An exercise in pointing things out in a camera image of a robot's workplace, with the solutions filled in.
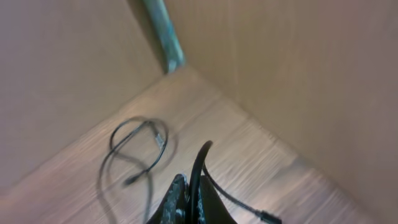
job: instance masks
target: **cable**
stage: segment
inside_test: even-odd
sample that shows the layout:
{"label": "cable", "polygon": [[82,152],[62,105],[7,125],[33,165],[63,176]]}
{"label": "cable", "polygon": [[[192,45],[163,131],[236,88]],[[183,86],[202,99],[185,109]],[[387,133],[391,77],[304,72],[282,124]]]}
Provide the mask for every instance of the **cable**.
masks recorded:
{"label": "cable", "polygon": [[[121,127],[123,127],[124,125],[132,122],[132,121],[140,121],[141,124],[136,127],[135,129],[133,129],[127,136],[125,136],[124,138],[122,138],[122,140],[120,140],[115,146],[114,146],[114,137],[117,133],[117,131],[119,131],[119,129]],[[159,130],[157,129],[156,125],[161,126],[164,129],[164,139],[161,135],[161,133],[159,132]],[[134,137],[144,126],[149,126],[155,136],[155,140],[159,146],[160,152],[159,155],[157,156],[156,160],[152,163],[152,165],[150,165],[148,168],[142,170],[141,172],[139,172],[138,174],[134,174],[131,175],[130,177],[128,177],[125,181],[124,181],[124,185],[130,185],[132,183],[134,183],[139,177],[141,177],[143,174],[146,174],[148,172],[150,172],[150,170],[156,166],[156,164],[160,161],[160,158],[163,156],[163,153],[165,151],[165,148],[167,147],[167,143],[169,141],[169,129],[167,128],[167,126],[165,125],[165,123],[159,119],[147,119],[145,117],[142,116],[136,116],[133,118],[130,118],[126,121],[123,121],[121,124],[119,124],[115,130],[112,132],[111,137],[109,139],[109,152],[108,154],[105,156],[101,167],[99,168],[99,174],[98,174],[98,181],[97,181],[97,190],[98,192],[101,192],[102,189],[102,176],[103,176],[103,172],[104,172],[104,168],[106,166],[106,163],[108,161],[109,158],[111,158],[111,156],[115,156],[116,154],[118,154],[119,150],[121,149],[121,147],[128,141],[130,140],[132,137]],[[242,201],[234,198],[233,196],[231,196],[230,194],[228,194],[227,192],[225,192],[215,181],[214,179],[211,177],[211,175],[209,174],[206,164],[204,163],[206,155],[204,155],[204,157],[202,158],[203,160],[203,167],[201,168],[203,170],[203,173],[205,174],[205,176],[210,180],[210,182],[213,184],[214,188],[221,193],[224,197],[226,197],[228,200],[230,200],[231,202],[233,202],[234,204],[236,204],[237,206],[251,212],[252,214],[254,214],[255,216],[259,217],[262,221],[268,223],[268,224],[282,224],[282,221],[265,212],[262,210],[257,210],[255,208],[250,207],[249,205],[246,205],[245,203],[243,203]],[[109,204],[107,203],[107,201],[103,198],[102,194],[98,194],[98,197],[100,199],[100,202],[103,206],[104,212],[107,213],[108,216],[108,220],[110,223],[116,223],[116,217],[114,216],[114,214],[109,213],[107,211],[107,209],[109,208]]]}

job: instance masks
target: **cable connector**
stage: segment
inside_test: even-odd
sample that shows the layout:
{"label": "cable connector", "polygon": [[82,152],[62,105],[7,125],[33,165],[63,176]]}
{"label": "cable connector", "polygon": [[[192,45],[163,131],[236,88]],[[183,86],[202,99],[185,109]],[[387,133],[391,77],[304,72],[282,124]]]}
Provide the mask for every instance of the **cable connector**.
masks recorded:
{"label": "cable connector", "polygon": [[266,211],[258,210],[256,212],[256,216],[259,217],[261,221],[268,224],[282,224],[282,220],[280,218],[275,217]]}

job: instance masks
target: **wooden floor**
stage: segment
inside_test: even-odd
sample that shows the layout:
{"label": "wooden floor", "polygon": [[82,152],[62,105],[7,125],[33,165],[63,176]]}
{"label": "wooden floor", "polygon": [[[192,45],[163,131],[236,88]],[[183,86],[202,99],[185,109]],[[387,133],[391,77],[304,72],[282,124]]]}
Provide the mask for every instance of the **wooden floor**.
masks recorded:
{"label": "wooden floor", "polygon": [[[123,180],[140,170],[113,162],[103,182],[106,215],[95,182],[112,130],[131,116],[160,118],[170,126],[165,156],[149,177],[132,186]],[[121,130],[120,136],[130,129]],[[152,192],[153,212],[175,174],[189,176],[200,146],[214,142],[206,164],[227,191],[253,207],[273,212],[285,223],[372,223],[341,190],[306,165],[288,145],[261,128],[248,114],[186,67],[133,99],[111,118],[62,150],[2,195],[1,223],[142,223]],[[122,151],[149,164],[159,153],[149,132],[139,133]],[[238,223],[259,223],[230,202]]]}

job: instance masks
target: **cardboard wall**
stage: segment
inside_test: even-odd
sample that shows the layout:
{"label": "cardboard wall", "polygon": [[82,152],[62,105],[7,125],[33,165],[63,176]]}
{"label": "cardboard wall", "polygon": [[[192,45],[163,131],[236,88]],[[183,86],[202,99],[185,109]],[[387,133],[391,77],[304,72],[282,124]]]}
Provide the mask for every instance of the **cardboard wall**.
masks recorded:
{"label": "cardboard wall", "polygon": [[3,190],[162,76],[130,6],[1,1]]}
{"label": "cardboard wall", "polygon": [[397,1],[166,3],[190,65],[397,223]]}

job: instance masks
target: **wooden surface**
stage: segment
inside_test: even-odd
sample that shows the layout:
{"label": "wooden surface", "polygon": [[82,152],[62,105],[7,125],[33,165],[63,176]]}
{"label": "wooden surface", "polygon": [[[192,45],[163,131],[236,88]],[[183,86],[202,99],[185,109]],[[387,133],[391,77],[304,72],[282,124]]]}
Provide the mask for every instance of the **wooden surface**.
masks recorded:
{"label": "wooden surface", "polygon": [[[209,139],[214,141],[206,159],[211,175],[253,207],[280,215],[285,223],[372,223],[335,184],[189,67],[152,86],[3,195],[0,223],[107,223],[96,197],[98,169],[111,131],[136,115],[164,120],[170,127],[170,144],[150,177],[126,188],[123,180],[140,168],[113,162],[103,192],[118,223],[142,223],[149,184],[153,213],[174,175],[189,176],[199,148]],[[122,151],[149,164],[159,150],[144,131]],[[225,204],[238,223],[259,223],[230,202]]]}
{"label": "wooden surface", "polygon": [[398,223],[398,1],[165,2],[192,67]]}
{"label": "wooden surface", "polygon": [[0,189],[162,77],[125,0],[0,3]]}

